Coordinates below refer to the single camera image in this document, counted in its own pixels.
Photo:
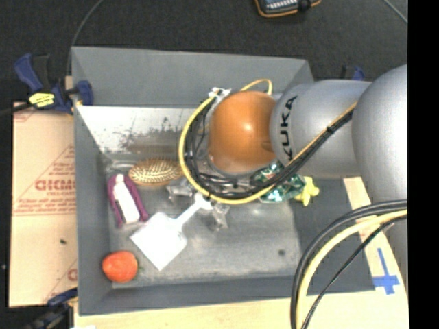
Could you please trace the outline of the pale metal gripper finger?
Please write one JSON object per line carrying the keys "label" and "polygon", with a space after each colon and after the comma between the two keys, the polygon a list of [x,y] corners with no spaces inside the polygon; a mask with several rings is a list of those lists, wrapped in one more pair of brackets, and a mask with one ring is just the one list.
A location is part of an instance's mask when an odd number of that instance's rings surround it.
{"label": "pale metal gripper finger", "polygon": [[192,197],[194,189],[187,180],[175,180],[166,186],[169,198]]}
{"label": "pale metal gripper finger", "polygon": [[211,229],[219,231],[228,228],[227,214],[230,210],[230,206],[227,204],[217,203],[212,210],[213,221],[211,223]]}

